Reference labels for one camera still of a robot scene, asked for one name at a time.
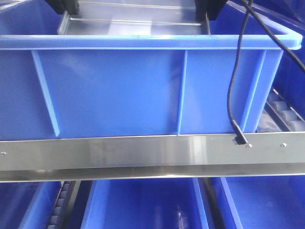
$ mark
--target metal frame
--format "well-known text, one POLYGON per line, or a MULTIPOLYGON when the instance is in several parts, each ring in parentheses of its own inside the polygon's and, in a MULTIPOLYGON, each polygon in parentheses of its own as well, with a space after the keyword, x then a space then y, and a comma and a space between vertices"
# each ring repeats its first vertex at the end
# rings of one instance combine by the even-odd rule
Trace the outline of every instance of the metal frame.
POLYGON ((305 132, 0 142, 0 181, 305 174, 305 132))

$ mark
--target metal tray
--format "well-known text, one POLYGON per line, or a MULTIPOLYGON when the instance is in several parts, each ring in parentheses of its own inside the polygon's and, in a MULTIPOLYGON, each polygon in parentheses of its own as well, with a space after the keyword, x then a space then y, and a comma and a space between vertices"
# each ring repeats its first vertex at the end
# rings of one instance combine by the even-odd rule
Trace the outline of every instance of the metal tray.
POLYGON ((79 4, 78 15, 64 14, 59 35, 209 34, 207 21, 195 21, 194 1, 95 0, 79 4))

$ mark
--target metal bar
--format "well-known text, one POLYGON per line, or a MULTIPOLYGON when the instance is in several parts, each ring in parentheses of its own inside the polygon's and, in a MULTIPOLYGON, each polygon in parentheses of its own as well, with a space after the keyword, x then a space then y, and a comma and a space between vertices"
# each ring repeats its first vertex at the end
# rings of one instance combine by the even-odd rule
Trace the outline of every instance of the metal bar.
POLYGON ((79 3, 82 3, 82 4, 98 4, 98 5, 106 5, 106 6, 124 6, 124 7, 172 9, 172 10, 195 10, 196 9, 195 7, 187 7, 187 6, 141 5, 141 4, 94 2, 94 1, 79 1, 79 3))
POLYGON ((0 182, 305 174, 305 163, 2 171, 0 182))
POLYGON ((187 25, 201 26, 201 23, 184 23, 184 22, 167 22, 167 21, 132 21, 132 20, 114 20, 114 19, 93 19, 93 18, 70 18, 71 21, 99 21, 111 23, 127 23, 127 24, 156 24, 156 25, 187 25))
POLYGON ((0 180, 305 174, 305 132, 0 142, 0 180))

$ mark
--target black cord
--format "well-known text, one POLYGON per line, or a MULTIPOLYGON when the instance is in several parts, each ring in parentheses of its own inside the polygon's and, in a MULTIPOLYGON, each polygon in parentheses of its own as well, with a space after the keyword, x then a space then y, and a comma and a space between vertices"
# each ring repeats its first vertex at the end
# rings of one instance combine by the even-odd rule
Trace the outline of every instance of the black cord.
POLYGON ((261 25, 263 30, 268 34, 268 36, 286 53, 288 54, 294 62, 298 65, 298 67, 305 73, 305 65, 302 63, 302 61, 297 57, 297 55, 289 50, 286 45, 284 45, 274 34, 273 32, 265 25, 265 23, 260 19, 260 17, 257 15, 257 13, 249 6, 245 0, 240 0, 242 4, 247 9, 247 12, 250 12, 252 16, 258 21, 258 23, 261 25))
MULTIPOLYGON (((249 5, 248 6, 251 7, 252 3, 253 3, 253 0, 249 0, 249 3, 248 3, 249 5)), ((247 144, 248 141, 247 141, 245 135, 243 134, 243 131, 241 130, 240 126, 237 124, 237 122, 236 122, 236 120, 234 119, 234 116, 233 116, 233 112, 232 112, 232 92, 233 92, 234 82, 235 82, 235 79, 236 79, 236 73, 237 73, 237 70, 238 70, 239 61, 240 61, 240 53, 241 53, 243 35, 244 35, 244 31, 246 29, 247 22, 249 20, 249 16, 250 16, 250 12, 247 10, 247 13, 245 15, 244 22, 243 22, 243 25, 242 25, 242 28, 241 28, 241 31, 240 31, 239 37, 238 37, 236 59, 235 59, 234 69, 233 69, 232 76, 231 76, 230 85, 229 85, 228 96, 227 96, 227 111, 228 111, 231 126, 232 126, 233 130, 235 131, 235 133, 237 135, 237 137, 235 138, 236 142, 239 145, 247 144)))

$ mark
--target blue plastic surface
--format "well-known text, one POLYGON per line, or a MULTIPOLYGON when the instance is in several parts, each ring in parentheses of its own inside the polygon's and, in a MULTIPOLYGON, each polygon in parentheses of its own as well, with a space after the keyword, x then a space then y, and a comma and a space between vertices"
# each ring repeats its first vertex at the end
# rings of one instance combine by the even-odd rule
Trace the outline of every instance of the blue plastic surface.
MULTIPOLYGON (((297 22, 258 5, 254 5, 254 9, 270 19, 305 36, 305 23, 297 22)), ((300 50, 294 52, 302 62, 305 62, 304 43, 300 50)), ((283 55, 278 67, 273 87, 302 117, 305 117, 305 74, 286 54, 283 55)))
POLYGON ((304 0, 255 0, 254 2, 286 17, 305 23, 304 0))
POLYGON ((214 178, 227 229, 305 228, 305 176, 214 178))
POLYGON ((211 229, 206 207, 197 179, 99 180, 81 229, 211 229))
POLYGON ((45 229, 60 182, 1 183, 0 229, 45 229))
MULTIPOLYGON (((0 140, 232 132, 226 94, 243 18, 229 2, 213 35, 64 36, 45 1, 0 10, 0 140)), ((300 48, 302 36, 263 20, 300 48)), ((233 110, 253 132, 282 51, 252 18, 246 34, 233 110)))

